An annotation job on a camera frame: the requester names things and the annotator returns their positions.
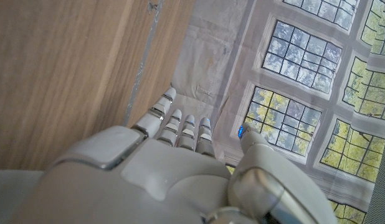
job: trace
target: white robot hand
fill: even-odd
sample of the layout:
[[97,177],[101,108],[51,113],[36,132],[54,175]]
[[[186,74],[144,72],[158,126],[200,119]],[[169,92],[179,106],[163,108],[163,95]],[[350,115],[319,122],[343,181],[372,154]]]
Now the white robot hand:
[[11,223],[336,223],[314,182],[248,124],[232,176],[215,159],[209,119],[197,141],[191,115],[178,134],[180,110],[160,130],[175,96],[170,88],[131,129],[115,126],[74,145]]

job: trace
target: window pane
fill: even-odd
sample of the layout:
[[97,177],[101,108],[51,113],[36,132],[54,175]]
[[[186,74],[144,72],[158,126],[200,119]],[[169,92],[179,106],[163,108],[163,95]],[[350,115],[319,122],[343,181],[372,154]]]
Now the window pane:
[[299,70],[297,80],[306,86],[311,86],[311,84],[313,83],[313,80],[315,79],[315,76],[316,76],[316,72],[305,68],[301,68]]
[[343,152],[345,143],[346,143],[345,139],[336,135],[332,135],[331,141],[328,147],[336,152]]
[[303,114],[303,109],[305,109],[305,106],[303,104],[291,100],[288,106],[287,114],[296,119],[300,119]]
[[362,147],[358,147],[350,143],[346,143],[343,154],[349,157],[350,159],[361,161],[365,152],[366,150],[363,149]]
[[264,106],[269,106],[270,100],[272,99],[273,92],[264,90],[261,88],[255,88],[255,93],[253,97],[253,101],[256,103],[260,103]]
[[289,134],[282,131],[280,133],[280,136],[278,137],[277,145],[282,148],[291,150],[294,140],[295,136],[293,134]]
[[280,72],[282,58],[276,55],[267,54],[263,67],[270,69],[273,72]]
[[270,109],[269,112],[267,113],[265,123],[276,128],[281,128],[283,119],[284,119],[284,114]]
[[258,132],[260,132],[260,129],[262,128],[262,123],[255,121],[253,119],[245,118],[244,122],[250,123]]
[[251,103],[249,106],[247,116],[249,118],[256,119],[258,121],[263,121],[267,113],[267,107],[258,105],[256,103]]
[[320,7],[320,11],[318,12],[318,15],[326,20],[333,22],[335,18],[336,10],[337,10],[336,6],[333,6],[331,4],[324,2]]
[[338,218],[339,223],[363,223],[366,216],[365,212],[358,210],[350,205],[345,205],[330,200],[331,206],[334,210],[335,216]]
[[302,9],[317,14],[318,9],[320,8],[321,0],[304,0]]
[[254,125],[270,144],[306,156],[320,115],[320,111],[256,86],[244,122]]
[[358,176],[361,178],[364,178],[366,180],[369,180],[371,182],[375,182],[378,175],[378,169],[366,164],[361,164]]
[[291,44],[288,48],[287,56],[285,58],[300,64],[304,53],[305,51],[303,49],[300,49],[299,47]]
[[262,135],[270,144],[275,144],[280,130],[264,124],[262,128]]
[[275,53],[280,57],[284,57],[287,52],[288,42],[278,39],[272,38],[272,42],[269,47],[269,52]]
[[297,134],[297,129],[296,129],[296,128],[293,128],[293,127],[288,126],[288,125],[285,125],[285,124],[282,125],[282,130],[283,130],[283,131],[286,131],[286,132],[288,132],[288,133],[290,133],[290,134],[293,134],[293,135],[296,135],[296,134]]
[[348,137],[349,128],[350,125],[348,123],[337,120],[334,127],[334,134],[346,139]]
[[373,137],[373,140],[371,141],[369,148],[372,151],[383,153],[385,148],[385,139],[382,139],[376,136]]
[[359,169],[360,162],[348,159],[346,156],[342,156],[339,168],[350,174],[356,174]]
[[[262,67],[329,93],[341,52],[331,42],[277,21]],[[319,73],[330,79],[319,76],[313,85]]]
[[345,30],[352,24],[357,0],[284,0],[285,3],[332,22]]
[[385,73],[367,70],[366,62],[355,57],[343,101],[356,112],[385,119]]
[[369,14],[367,15],[366,25],[361,34],[361,40],[369,45],[374,44],[375,37],[377,36],[377,29],[379,23],[382,22],[384,3],[380,0],[373,0]]
[[300,29],[295,29],[292,34],[291,43],[305,49],[307,42],[309,41],[309,34]]
[[321,162],[332,167],[338,167],[341,159],[341,154],[332,150],[326,149]]
[[315,81],[313,82],[313,87],[316,90],[321,90],[323,92],[327,92],[330,89],[330,85],[331,79],[320,74],[316,76]]
[[328,43],[325,49],[324,57],[326,57],[328,60],[333,61],[334,63],[337,63],[339,57],[341,56],[341,52],[342,49],[333,44]]
[[299,125],[299,121],[297,119],[291,118],[289,116],[285,117],[284,123],[294,128],[298,128]]
[[290,100],[287,97],[274,93],[273,98],[270,102],[270,107],[281,111],[282,113],[285,113],[289,101]]
[[284,2],[286,2],[286,3],[288,3],[288,4],[291,4],[291,5],[293,5],[293,6],[298,6],[298,7],[301,6],[302,1],[303,1],[303,0],[284,0]]
[[303,112],[302,121],[316,126],[320,115],[319,111],[306,107],[305,112]]
[[348,29],[351,20],[352,16],[342,9],[336,13],[335,22],[345,29]]
[[326,42],[317,37],[311,36],[309,40],[309,44],[307,46],[307,50],[313,54],[323,55],[325,50]]
[[382,154],[368,151],[363,159],[363,163],[379,168],[381,164]]
[[293,32],[293,26],[290,26],[283,22],[277,22],[273,35],[275,37],[279,37],[289,42],[291,39],[292,32]]
[[292,147],[292,152],[295,152],[300,155],[305,155],[307,151],[307,147],[309,146],[309,142],[306,140],[303,140],[301,138],[296,138],[295,143]]
[[299,65],[284,60],[281,68],[281,75],[285,75],[288,78],[296,79],[298,75]]
[[366,100],[376,101],[378,103],[385,104],[385,90],[381,88],[368,87]]

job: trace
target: robot finger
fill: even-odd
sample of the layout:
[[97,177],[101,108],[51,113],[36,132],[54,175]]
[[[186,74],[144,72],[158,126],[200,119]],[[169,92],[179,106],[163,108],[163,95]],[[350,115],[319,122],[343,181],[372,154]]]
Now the robot finger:
[[158,132],[162,120],[169,111],[175,97],[176,90],[172,87],[169,88],[132,128],[141,131],[146,137],[152,138]]
[[198,140],[196,152],[215,158],[212,145],[211,121],[209,118],[203,118],[199,123]]
[[172,113],[168,123],[162,129],[161,134],[158,136],[158,140],[169,145],[174,146],[176,143],[176,138],[178,136],[178,130],[181,120],[181,111],[175,110]]
[[194,123],[194,116],[191,114],[187,115],[178,139],[177,147],[194,150]]

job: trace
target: wood grain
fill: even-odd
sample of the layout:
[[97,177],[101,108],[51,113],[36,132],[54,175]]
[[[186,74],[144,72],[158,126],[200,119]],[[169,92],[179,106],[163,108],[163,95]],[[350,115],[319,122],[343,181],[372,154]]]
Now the wood grain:
[[[154,17],[147,4],[0,0],[0,169],[45,169],[76,141],[121,124]],[[178,22],[162,29],[187,26],[190,14],[185,13],[193,3],[167,0],[164,5]],[[164,10],[159,23],[167,18]],[[155,35],[169,46],[183,41],[185,29],[178,31]],[[150,55],[166,56],[170,50],[177,58],[176,47],[150,49]],[[155,66],[150,60],[147,65]],[[140,86],[135,108],[150,104],[158,98],[151,99],[154,91],[169,86],[175,63],[156,65],[166,68],[149,76],[163,81]],[[141,88],[152,94],[142,98]],[[145,113],[135,108],[134,116]]]

